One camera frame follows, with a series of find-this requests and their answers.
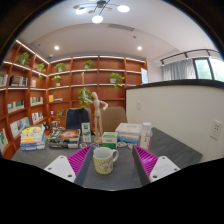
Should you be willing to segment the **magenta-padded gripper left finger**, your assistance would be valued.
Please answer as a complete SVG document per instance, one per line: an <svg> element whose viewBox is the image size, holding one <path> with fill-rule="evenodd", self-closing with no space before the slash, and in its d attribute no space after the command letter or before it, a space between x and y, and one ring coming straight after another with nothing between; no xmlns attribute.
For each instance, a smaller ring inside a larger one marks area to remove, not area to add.
<svg viewBox="0 0 224 224"><path fill-rule="evenodd" d="M82 186L92 156L93 146L89 145L69 156L58 156L45 168L45 171Z"/></svg>

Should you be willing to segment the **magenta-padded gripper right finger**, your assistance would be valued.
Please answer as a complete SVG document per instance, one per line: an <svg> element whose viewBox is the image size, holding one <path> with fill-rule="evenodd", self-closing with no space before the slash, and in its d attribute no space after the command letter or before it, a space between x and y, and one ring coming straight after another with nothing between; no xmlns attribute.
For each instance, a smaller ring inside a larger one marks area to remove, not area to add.
<svg viewBox="0 0 224 224"><path fill-rule="evenodd" d="M132 155L143 186L180 170L168 157L157 157L139 146L133 147Z"/></svg>

